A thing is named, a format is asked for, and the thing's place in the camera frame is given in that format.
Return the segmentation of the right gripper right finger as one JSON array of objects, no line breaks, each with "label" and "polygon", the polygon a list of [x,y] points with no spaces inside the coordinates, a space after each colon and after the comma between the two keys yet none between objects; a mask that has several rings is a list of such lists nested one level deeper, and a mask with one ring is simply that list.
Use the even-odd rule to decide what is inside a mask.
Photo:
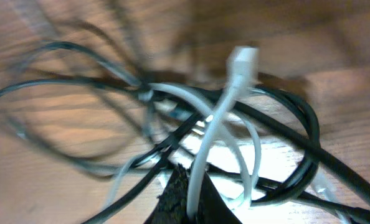
[{"label": "right gripper right finger", "polygon": [[197,223],[241,224],[241,221],[227,207],[206,172],[202,181]]}]

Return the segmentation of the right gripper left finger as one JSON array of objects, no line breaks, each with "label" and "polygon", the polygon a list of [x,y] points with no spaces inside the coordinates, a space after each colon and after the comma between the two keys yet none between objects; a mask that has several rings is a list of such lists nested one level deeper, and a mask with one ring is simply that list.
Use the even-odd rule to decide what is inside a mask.
[{"label": "right gripper left finger", "polygon": [[158,197],[158,204],[145,224],[189,223],[186,214],[187,189],[187,170],[182,165],[178,165],[173,170],[163,193]]}]

